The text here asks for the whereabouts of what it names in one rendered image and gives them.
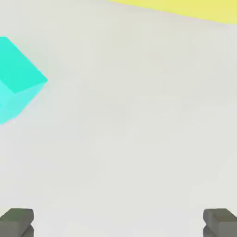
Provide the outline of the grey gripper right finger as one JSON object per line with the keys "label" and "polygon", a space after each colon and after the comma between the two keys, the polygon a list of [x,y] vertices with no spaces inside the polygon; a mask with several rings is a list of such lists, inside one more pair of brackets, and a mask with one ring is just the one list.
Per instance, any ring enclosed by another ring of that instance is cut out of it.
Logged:
{"label": "grey gripper right finger", "polygon": [[203,237],[237,237],[237,217],[228,209],[205,209],[203,220]]}

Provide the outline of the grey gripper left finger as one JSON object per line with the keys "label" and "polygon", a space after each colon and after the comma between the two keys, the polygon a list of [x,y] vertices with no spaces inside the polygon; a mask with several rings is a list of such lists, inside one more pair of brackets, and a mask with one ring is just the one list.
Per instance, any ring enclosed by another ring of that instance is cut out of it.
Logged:
{"label": "grey gripper left finger", "polygon": [[11,208],[0,217],[0,237],[34,237],[34,211]]}

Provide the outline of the small cyan cube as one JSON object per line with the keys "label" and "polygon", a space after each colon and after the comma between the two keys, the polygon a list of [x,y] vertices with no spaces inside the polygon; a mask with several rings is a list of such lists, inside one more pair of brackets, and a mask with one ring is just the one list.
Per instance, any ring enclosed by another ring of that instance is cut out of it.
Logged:
{"label": "small cyan cube", "polygon": [[0,125],[17,117],[47,82],[7,37],[0,37]]}

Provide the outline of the large yellow box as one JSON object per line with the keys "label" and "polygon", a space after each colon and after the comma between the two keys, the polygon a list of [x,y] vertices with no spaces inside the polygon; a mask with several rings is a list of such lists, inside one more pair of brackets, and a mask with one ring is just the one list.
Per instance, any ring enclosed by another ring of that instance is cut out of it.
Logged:
{"label": "large yellow box", "polygon": [[237,24],[237,0],[109,0],[225,24]]}

